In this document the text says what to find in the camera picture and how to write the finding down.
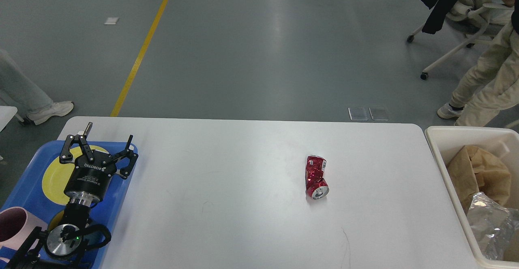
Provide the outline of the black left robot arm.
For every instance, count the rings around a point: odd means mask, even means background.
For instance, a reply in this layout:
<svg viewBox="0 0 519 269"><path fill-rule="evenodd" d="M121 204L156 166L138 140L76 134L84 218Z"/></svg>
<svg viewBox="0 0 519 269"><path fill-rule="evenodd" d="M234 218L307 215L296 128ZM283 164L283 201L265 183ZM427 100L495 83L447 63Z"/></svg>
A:
<svg viewBox="0 0 519 269"><path fill-rule="evenodd" d="M1 208L2 269L97 269L137 163L126 143L92 128L43 145Z"/></svg>

